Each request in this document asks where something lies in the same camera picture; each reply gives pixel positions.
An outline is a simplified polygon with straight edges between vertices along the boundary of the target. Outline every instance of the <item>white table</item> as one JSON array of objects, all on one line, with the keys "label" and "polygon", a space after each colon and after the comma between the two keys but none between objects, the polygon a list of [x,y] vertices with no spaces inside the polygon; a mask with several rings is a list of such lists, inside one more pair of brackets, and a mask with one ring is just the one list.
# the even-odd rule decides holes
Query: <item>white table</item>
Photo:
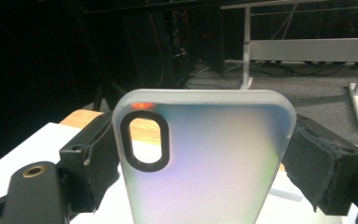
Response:
[{"label": "white table", "polygon": [[[15,171],[36,161],[58,162],[60,148],[79,131],[78,128],[49,123],[8,153],[0,160],[0,197],[6,195],[9,179]],[[310,203],[286,177],[286,173],[279,172],[256,223],[351,224],[354,223],[357,211],[353,207],[349,217],[326,217],[320,211],[315,214]],[[95,214],[81,214],[71,223],[132,224],[123,178],[106,192]]]}]

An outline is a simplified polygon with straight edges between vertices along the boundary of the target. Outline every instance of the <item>orange light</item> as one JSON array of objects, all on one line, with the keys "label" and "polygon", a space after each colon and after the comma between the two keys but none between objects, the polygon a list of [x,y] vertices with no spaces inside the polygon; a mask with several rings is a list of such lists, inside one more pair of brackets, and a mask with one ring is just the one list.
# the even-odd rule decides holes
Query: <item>orange light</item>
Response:
[{"label": "orange light", "polygon": [[155,106],[155,104],[152,104],[152,103],[135,103],[135,104],[132,104],[132,108],[134,108],[134,109],[150,109],[153,106]]}]

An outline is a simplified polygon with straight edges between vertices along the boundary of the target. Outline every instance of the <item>phone back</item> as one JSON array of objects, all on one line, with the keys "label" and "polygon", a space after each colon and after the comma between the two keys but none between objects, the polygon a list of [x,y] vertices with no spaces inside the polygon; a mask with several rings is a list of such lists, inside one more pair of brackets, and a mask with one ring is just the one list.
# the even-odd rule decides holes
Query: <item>phone back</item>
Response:
[{"label": "phone back", "polygon": [[[134,156],[137,118],[160,128],[155,162]],[[128,93],[113,125],[134,223],[255,223],[295,123],[274,91]]]}]

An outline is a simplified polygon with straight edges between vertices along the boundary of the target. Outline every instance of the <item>metal table frame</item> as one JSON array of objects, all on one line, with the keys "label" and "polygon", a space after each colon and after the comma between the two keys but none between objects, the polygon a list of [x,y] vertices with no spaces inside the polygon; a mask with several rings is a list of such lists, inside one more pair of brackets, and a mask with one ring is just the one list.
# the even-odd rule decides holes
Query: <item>metal table frame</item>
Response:
[{"label": "metal table frame", "polygon": [[[346,39],[302,39],[302,40],[251,40],[252,7],[276,6],[321,2],[323,0],[286,0],[279,2],[259,2],[224,6],[221,9],[243,7],[245,10],[245,27],[243,41],[243,82],[241,89],[249,89],[252,79],[249,76],[251,60],[277,61],[322,61],[358,63],[358,38]],[[356,118],[358,120],[358,82],[350,83],[349,90]]]}]

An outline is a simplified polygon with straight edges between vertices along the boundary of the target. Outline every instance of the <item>gray carpet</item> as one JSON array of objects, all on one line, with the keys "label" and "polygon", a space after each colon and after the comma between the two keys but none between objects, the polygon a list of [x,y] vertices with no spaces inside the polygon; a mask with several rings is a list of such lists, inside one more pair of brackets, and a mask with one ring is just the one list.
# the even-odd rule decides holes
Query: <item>gray carpet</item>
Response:
[{"label": "gray carpet", "polygon": [[[227,70],[235,66],[234,63],[227,64]],[[251,70],[251,90],[273,90],[281,93],[293,104],[298,114],[316,120],[358,145],[358,126],[348,91],[349,83],[358,80],[358,67],[304,63],[283,66],[286,70],[255,63]],[[214,71],[205,70],[195,74],[187,82],[186,88],[236,90],[241,86],[241,76],[240,66],[227,71],[223,77]]]}]

